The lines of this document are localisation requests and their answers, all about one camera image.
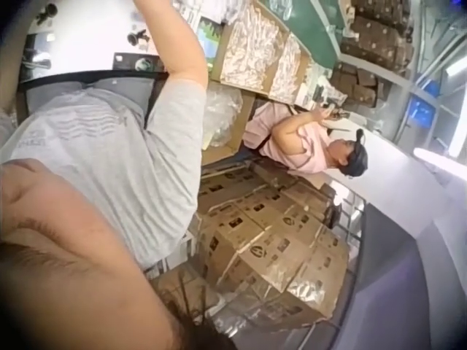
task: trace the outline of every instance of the gray t-shirt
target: gray t-shirt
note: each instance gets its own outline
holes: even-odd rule
[[[197,83],[169,80],[144,130],[114,93],[59,96],[15,131],[0,161],[34,158],[67,179],[147,270],[171,254],[196,210],[205,101]]]

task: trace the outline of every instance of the fluorescent light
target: fluorescent light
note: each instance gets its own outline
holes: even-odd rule
[[[452,77],[453,75],[461,73],[461,71],[463,71],[466,68],[467,68],[467,56],[464,58],[461,58],[459,61],[449,66],[446,69],[446,73],[447,75]]]
[[[433,164],[434,166],[467,181],[467,166],[463,166],[452,159],[443,157],[442,155],[437,155],[436,153],[427,151],[426,149],[416,148],[414,149],[414,155],[425,162]]]
[[[462,109],[460,110],[460,116],[458,120],[458,126],[455,128],[454,136],[452,137],[451,144],[447,150],[451,157],[457,158],[462,150],[462,146],[465,144],[467,138],[467,90],[464,93],[464,101],[462,103]]]

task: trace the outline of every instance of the black cap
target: black cap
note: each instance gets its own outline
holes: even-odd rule
[[[339,168],[343,175],[359,177],[368,169],[368,153],[362,145],[363,136],[363,129],[358,129],[353,152],[347,158],[347,165]]]

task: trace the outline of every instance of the hand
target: hand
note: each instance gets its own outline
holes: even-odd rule
[[[319,121],[321,120],[332,120],[333,119],[333,115],[336,111],[336,105],[335,104],[330,104],[328,108],[321,108],[321,107],[318,107],[317,108],[317,119],[319,119]]]

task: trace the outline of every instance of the dark brown box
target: dark brown box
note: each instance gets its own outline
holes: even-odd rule
[[[338,90],[348,96],[353,95],[353,87],[357,84],[357,77],[350,74],[341,74]]]
[[[353,98],[364,106],[374,108],[377,102],[377,93],[369,87],[356,85],[354,87]]]
[[[354,66],[351,66],[347,63],[339,63],[338,64],[339,69],[341,70],[342,73],[348,73],[348,74],[357,74],[357,68]]]
[[[203,295],[207,310],[216,306],[220,301],[219,295],[190,267],[188,262],[151,280],[150,283],[164,302],[168,303],[173,300],[181,310],[186,310],[187,307],[182,293],[182,287],[184,287],[188,309],[194,317],[199,316],[202,309]]]
[[[368,86],[370,88],[377,86],[378,80],[373,73],[364,69],[358,69],[358,84],[362,86]]]

